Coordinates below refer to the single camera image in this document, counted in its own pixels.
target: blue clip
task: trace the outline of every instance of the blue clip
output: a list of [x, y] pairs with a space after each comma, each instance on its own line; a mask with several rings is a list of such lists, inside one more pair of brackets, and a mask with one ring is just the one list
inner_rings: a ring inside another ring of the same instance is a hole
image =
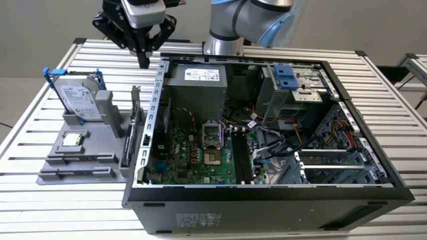
[[56, 68], [51, 71], [52, 76], [64, 76], [67, 74], [67, 69]]
[[53, 82], [52, 82], [52, 79], [51, 77], [52, 76], [64, 76], [67, 74], [67, 70], [65, 69], [53, 69], [49, 73], [49, 68], [48, 67], [44, 67], [43, 68], [43, 77], [48, 83], [48, 86], [51, 87], [51, 89], [55, 88], [53, 86]]
[[296, 80], [294, 70], [288, 65], [274, 65], [272, 74], [278, 81], [279, 88], [287, 90], [296, 90], [300, 87], [299, 81]]
[[256, 162], [261, 163], [261, 164], [272, 164], [272, 161], [266, 160], [266, 159], [256, 160]]
[[51, 80], [51, 75], [49, 75], [49, 68], [48, 67], [44, 67], [43, 68], [43, 77], [48, 83], [48, 86], [51, 87], [51, 89], [53, 88], [53, 82]]
[[95, 70], [95, 75], [97, 76], [99, 89], [107, 90], [105, 82], [104, 82], [104, 75], [103, 75], [103, 72], [100, 71], [99, 68], [96, 68], [96, 70]]

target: green circuit board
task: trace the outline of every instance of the green circuit board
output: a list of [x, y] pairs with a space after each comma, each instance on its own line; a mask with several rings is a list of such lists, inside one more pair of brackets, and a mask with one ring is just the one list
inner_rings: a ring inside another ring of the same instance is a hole
[[[165, 162], [165, 174], [160, 180], [161, 184], [236, 184], [231, 130], [224, 131], [224, 144], [220, 150], [203, 149], [201, 136], [193, 135], [193, 139], [189, 141], [189, 134], [188, 129], [172, 129], [171, 151]], [[253, 147], [256, 143], [255, 132], [248, 132], [245, 136], [248, 146]], [[204, 159], [205, 154], [211, 153], [215, 153], [219, 158], [212, 162], [215, 164]], [[266, 183], [263, 168], [260, 168], [260, 174], [253, 182], [255, 184]]]

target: aluminum extrusion table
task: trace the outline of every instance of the aluminum extrusion table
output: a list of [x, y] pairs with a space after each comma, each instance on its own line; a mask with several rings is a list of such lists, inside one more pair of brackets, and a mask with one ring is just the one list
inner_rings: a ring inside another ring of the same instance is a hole
[[[167, 43], [161, 52], [200, 54], [201, 45]], [[244, 47], [247, 57], [328, 61], [352, 102], [415, 195], [415, 201], [350, 232], [322, 233], [326, 239], [427, 239], [427, 123], [390, 84], [371, 60], [355, 51]], [[149, 69], [139, 69], [129, 51], [108, 40], [75, 41], [57, 68], [100, 68], [113, 104], [129, 110], [132, 85], [141, 107], [149, 105], [159, 53]], [[57, 132], [63, 105], [45, 84], [0, 145], [0, 238], [156, 239], [147, 235], [131, 210], [121, 208], [124, 183], [36, 184]], [[163, 236], [183, 239], [314, 238], [320, 233], [209, 234]]]

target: sticker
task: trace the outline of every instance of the sticker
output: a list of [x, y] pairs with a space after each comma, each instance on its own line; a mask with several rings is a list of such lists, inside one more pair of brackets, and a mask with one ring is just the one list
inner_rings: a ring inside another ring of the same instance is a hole
[[176, 225], [188, 227], [217, 227], [221, 221], [221, 213], [176, 213]]
[[220, 81], [220, 70], [217, 69], [185, 69], [184, 80], [189, 81]]
[[257, 116], [256, 113], [253, 112], [253, 113], [251, 114], [251, 119], [255, 120], [257, 117], [259, 117], [259, 116]]
[[91, 91], [84, 86], [61, 86], [60, 89], [73, 114], [87, 121], [101, 120], [101, 115]]
[[256, 126], [256, 121], [251, 121], [248, 124], [247, 124], [247, 126], [249, 127], [249, 128], [253, 128], [255, 126]]

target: black cable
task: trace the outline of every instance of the black cable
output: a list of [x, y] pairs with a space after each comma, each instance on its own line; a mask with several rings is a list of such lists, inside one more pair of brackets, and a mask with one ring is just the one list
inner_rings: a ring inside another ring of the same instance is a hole
[[3, 122], [0, 122], [0, 125], [3, 125], [3, 126], [5, 126], [5, 127], [8, 127], [8, 128], [13, 128], [11, 125], [8, 125], [8, 124], [5, 124], [5, 123], [3, 123]]
[[420, 108], [423, 102], [424, 102], [424, 100], [420, 100], [420, 101], [418, 102], [418, 104], [416, 104], [416, 106], [415, 106], [415, 110], [418, 110], [418, 109]]
[[406, 80], [406, 82], [396, 88], [398, 91], [414, 78], [415, 78], [415, 76], [412, 76], [408, 80]]
[[291, 156], [296, 151], [299, 151], [300, 149], [306, 148], [312, 143], [312, 141], [316, 140], [316, 139], [320, 140], [320, 142], [322, 142], [322, 146], [320, 147], [323, 148], [323, 145], [324, 145], [323, 137], [322, 136], [314, 136], [312, 138], [308, 139], [307, 142], [304, 142], [299, 147], [294, 148], [291, 151], [282, 153], [282, 150], [280, 150], [279, 152], [272, 154], [270, 157], [266, 157], [264, 159], [267, 160], [267, 159], [271, 159], [274, 157], [288, 157], [288, 156]]

